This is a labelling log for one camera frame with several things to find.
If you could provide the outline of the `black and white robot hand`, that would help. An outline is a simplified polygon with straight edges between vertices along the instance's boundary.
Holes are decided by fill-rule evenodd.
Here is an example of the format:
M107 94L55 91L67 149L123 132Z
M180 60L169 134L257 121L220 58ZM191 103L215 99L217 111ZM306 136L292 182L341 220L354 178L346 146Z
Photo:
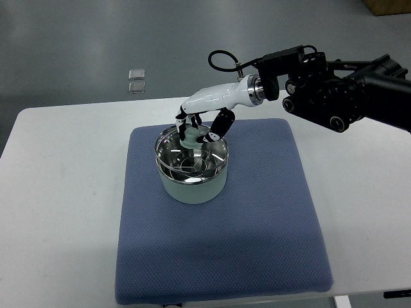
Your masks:
M247 75L236 83L226 83L203 88L190 96L176 115L176 128L180 140L186 139L187 125L198 128L202 124L201 114L219 111L209 131L196 138L197 143L219 141L229 131L235 120L232 109L236 105L256 107L265 99L263 86L257 75Z

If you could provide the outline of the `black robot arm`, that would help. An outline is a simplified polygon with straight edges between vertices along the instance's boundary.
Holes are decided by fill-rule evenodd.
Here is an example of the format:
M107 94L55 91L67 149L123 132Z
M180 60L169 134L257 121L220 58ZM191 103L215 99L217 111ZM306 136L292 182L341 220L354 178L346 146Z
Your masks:
M264 96L279 97L278 76L288 77L283 108L290 114L342 133L364 117L410 131L407 69L389 55L372 61L328 61L304 46L270 53L253 63Z

